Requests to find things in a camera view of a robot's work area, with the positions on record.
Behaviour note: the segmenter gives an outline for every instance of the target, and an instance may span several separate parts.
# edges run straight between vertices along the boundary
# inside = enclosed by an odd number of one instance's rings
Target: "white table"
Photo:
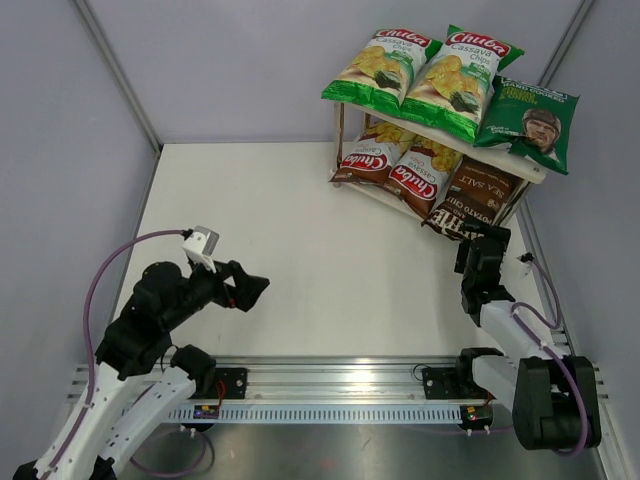
[[[208,306],[173,333],[212,355],[457,355],[495,346],[462,311],[454,243],[393,208],[327,183],[331,143],[167,145],[139,234],[209,227],[215,257],[271,280],[245,314]],[[516,218],[508,256],[525,252]],[[135,248],[119,309],[149,264],[189,274],[181,239]],[[511,293],[541,308],[532,275]],[[533,323],[549,338],[549,332]]]

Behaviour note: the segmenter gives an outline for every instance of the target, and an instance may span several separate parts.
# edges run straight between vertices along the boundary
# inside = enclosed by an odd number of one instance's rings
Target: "gray wall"
[[[579,351],[603,370],[640,474],[640,4],[614,3],[596,4],[553,79],[552,88],[582,95],[570,173],[533,189],[531,206]]]
[[[161,139],[180,143],[330,139],[320,92],[377,28],[495,35],[527,51],[505,72],[535,81],[580,0],[90,3]]]
[[[0,478],[47,448],[84,295],[131,238],[151,148],[65,0],[0,9]],[[94,309],[104,327],[123,263]]]

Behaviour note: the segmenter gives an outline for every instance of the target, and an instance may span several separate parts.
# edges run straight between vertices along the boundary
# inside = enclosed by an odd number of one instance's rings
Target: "red and brown chip bag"
[[[402,198],[411,210],[426,219],[438,191],[461,158],[460,152],[417,136],[411,148],[391,170],[384,188]]]
[[[491,224],[517,182],[509,173],[464,156],[444,201],[429,213],[426,223],[454,240],[468,238],[462,231],[467,215]]]
[[[342,160],[331,182],[382,186],[415,136],[415,133],[392,123],[372,125],[360,135],[353,151]]]

